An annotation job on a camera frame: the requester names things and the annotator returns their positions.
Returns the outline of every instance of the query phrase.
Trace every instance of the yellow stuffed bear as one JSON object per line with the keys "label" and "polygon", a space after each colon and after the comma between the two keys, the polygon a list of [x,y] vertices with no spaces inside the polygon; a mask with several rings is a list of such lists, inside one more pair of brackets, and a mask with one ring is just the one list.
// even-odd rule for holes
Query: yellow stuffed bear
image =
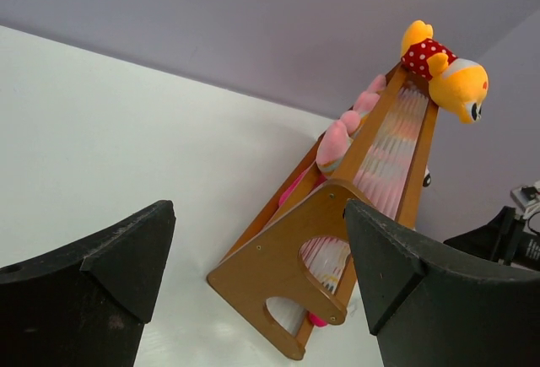
{"label": "yellow stuffed bear", "polygon": [[428,80],[429,95],[441,108],[472,123],[482,116],[488,93],[488,74],[478,63],[457,57],[433,40],[433,28],[414,21],[402,39],[402,65]]}

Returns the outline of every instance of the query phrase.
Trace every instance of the polka dot shirt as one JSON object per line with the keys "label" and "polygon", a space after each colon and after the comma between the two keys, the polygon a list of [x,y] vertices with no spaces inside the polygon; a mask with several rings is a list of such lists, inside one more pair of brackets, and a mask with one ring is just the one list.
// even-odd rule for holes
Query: polka dot shirt
{"label": "polka dot shirt", "polygon": [[428,59],[435,53],[445,53],[448,55],[448,64],[450,65],[457,59],[457,56],[452,53],[446,46],[441,45],[436,40],[426,38],[418,44],[412,44],[402,56],[402,65],[413,73],[416,73],[427,80],[431,80],[433,76],[429,74]]}

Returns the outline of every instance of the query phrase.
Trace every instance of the white tabletop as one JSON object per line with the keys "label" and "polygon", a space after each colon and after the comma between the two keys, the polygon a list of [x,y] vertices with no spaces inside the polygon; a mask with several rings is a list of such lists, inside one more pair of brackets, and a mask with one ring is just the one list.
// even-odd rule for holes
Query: white tabletop
{"label": "white tabletop", "polygon": [[177,217],[137,367],[381,366],[359,291],[286,359],[206,283],[330,120],[0,27],[0,267],[160,199]]}

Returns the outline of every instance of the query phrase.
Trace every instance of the gray wall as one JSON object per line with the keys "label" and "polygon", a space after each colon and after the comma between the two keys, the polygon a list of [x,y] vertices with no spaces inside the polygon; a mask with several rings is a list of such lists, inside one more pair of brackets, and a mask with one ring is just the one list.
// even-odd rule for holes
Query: gray wall
{"label": "gray wall", "polygon": [[[490,76],[482,121],[463,126],[441,113],[417,229],[438,240],[490,221],[510,189],[540,180],[540,12],[481,58]],[[540,229],[540,216],[531,222]]]}
{"label": "gray wall", "polygon": [[1,0],[0,24],[329,116],[421,18],[480,57],[540,0]]}

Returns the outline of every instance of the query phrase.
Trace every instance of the striped surface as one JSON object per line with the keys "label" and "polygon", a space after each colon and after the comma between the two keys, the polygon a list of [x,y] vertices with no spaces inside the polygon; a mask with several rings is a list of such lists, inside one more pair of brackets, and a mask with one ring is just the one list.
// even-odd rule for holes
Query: striped surface
{"label": "striped surface", "polygon": [[[428,99],[411,86],[400,90],[354,179],[375,207],[392,219],[397,215],[427,105]],[[300,250],[311,273],[332,293],[349,253],[347,242],[330,237],[309,240]],[[269,299],[267,307],[277,322],[296,335],[305,318],[303,307],[284,298]]]}

